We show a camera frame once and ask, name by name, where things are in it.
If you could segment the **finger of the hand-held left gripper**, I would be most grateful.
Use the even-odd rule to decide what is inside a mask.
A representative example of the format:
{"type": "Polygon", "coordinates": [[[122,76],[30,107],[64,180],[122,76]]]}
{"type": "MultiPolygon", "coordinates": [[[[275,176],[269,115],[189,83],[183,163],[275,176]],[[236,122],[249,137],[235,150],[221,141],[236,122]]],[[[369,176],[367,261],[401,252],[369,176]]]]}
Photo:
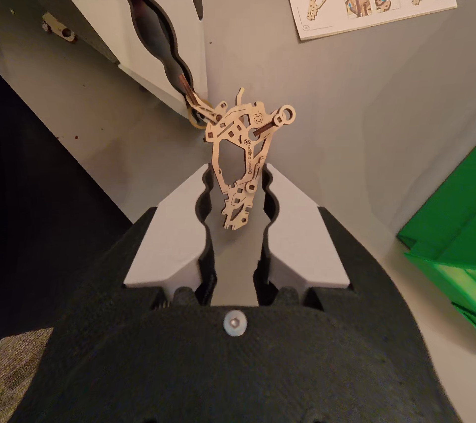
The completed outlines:
{"type": "Polygon", "coordinates": [[[208,94],[202,0],[143,0],[138,27],[167,79],[182,92],[183,74],[198,94],[208,94]]]}
{"type": "Polygon", "coordinates": [[[184,96],[136,30],[129,0],[72,0],[119,61],[118,67],[177,114],[187,118],[184,96]]]}

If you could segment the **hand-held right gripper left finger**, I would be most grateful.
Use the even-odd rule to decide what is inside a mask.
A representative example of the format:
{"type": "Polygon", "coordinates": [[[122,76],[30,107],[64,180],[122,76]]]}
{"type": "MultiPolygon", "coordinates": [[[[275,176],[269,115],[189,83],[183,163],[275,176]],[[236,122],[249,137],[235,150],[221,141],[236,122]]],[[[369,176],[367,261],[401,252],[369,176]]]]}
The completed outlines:
{"type": "Polygon", "coordinates": [[[217,284],[211,234],[211,164],[205,164],[155,208],[145,236],[125,277],[128,288],[160,287],[168,301],[176,290],[193,290],[210,305],[217,284]]]}

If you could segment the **stacked green plastic bins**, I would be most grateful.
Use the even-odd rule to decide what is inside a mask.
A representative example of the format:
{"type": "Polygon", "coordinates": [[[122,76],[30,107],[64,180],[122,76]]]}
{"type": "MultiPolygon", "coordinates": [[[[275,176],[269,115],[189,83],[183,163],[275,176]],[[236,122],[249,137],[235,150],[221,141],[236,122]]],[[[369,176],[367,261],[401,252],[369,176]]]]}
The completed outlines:
{"type": "Polygon", "coordinates": [[[406,258],[476,325],[476,150],[397,234],[406,258]]]}

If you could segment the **wooden buggy model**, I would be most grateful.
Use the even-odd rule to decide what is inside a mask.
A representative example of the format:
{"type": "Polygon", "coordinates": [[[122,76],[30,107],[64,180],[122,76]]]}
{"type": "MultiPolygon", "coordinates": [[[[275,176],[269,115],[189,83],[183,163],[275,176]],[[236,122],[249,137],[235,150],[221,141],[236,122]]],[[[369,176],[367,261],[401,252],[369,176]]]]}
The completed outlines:
{"type": "Polygon", "coordinates": [[[267,113],[264,103],[242,103],[244,88],[236,96],[236,104],[228,109],[225,101],[215,108],[202,100],[186,80],[183,81],[189,106],[208,121],[204,141],[212,144],[211,165],[221,192],[226,195],[221,213],[224,228],[236,230],[246,225],[253,207],[254,195],[266,162],[274,133],[296,119],[291,105],[267,113]],[[219,164],[220,145],[227,141],[240,148],[244,158],[244,175],[233,185],[227,184],[219,164]]]}

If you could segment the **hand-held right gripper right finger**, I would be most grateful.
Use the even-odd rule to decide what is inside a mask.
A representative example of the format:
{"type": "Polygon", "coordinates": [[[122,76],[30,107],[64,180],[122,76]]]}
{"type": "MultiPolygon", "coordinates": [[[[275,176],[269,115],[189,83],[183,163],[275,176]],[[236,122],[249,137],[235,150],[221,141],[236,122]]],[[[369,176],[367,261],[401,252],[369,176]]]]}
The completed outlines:
{"type": "Polygon", "coordinates": [[[350,279],[318,205],[271,164],[262,174],[266,226],[255,270],[259,305],[291,287],[299,302],[311,288],[347,289],[350,279]]]}

